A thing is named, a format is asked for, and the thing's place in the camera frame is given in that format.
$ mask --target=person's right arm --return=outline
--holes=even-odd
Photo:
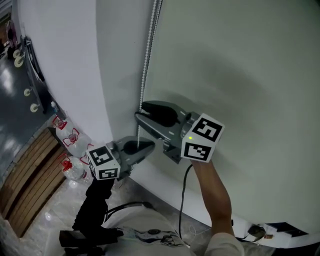
[[[228,233],[234,236],[231,201],[213,163],[194,160],[191,162],[199,180],[204,205],[211,218],[212,235]]]

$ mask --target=person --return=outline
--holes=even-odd
[[[212,161],[205,163],[192,160],[191,163],[212,222],[212,237],[204,256],[243,256],[244,248],[235,238],[232,228],[231,201]],[[97,242],[97,245],[107,244],[103,251],[108,256],[195,255],[180,239],[169,221],[153,208],[123,208],[112,213],[103,223],[105,212],[108,211],[105,199],[110,197],[113,184],[114,179],[93,180],[72,226],[75,231],[81,231],[87,239]],[[49,234],[45,256],[64,255],[57,237],[57,230]]]
[[[212,161],[205,163],[192,160],[191,162],[200,184],[204,205],[212,222],[212,238],[204,255],[244,255],[244,248],[235,238],[232,228],[232,207],[228,192]],[[195,255],[179,238],[169,221],[153,209],[143,206],[125,208],[114,213],[102,226],[104,228],[128,227],[134,233],[134,235],[124,234],[124,237],[118,237],[117,243],[109,244],[107,246],[109,256]]]

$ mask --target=white marker cube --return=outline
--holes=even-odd
[[[91,147],[86,155],[90,170],[97,180],[119,178],[120,165],[106,145]]]
[[[181,157],[208,163],[225,126],[207,114],[202,114],[182,139]]]

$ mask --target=human arm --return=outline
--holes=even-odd
[[[228,233],[234,236],[231,224],[231,201],[212,161],[191,161],[199,180],[204,205],[210,215],[212,235]]]

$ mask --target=dark floor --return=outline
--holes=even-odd
[[[30,111],[30,105],[37,100],[33,93],[24,96],[24,90],[30,86],[25,65],[16,68],[14,59],[8,59],[7,55],[0,59],[0,83],[1,179],[19,150],[53,113]]]

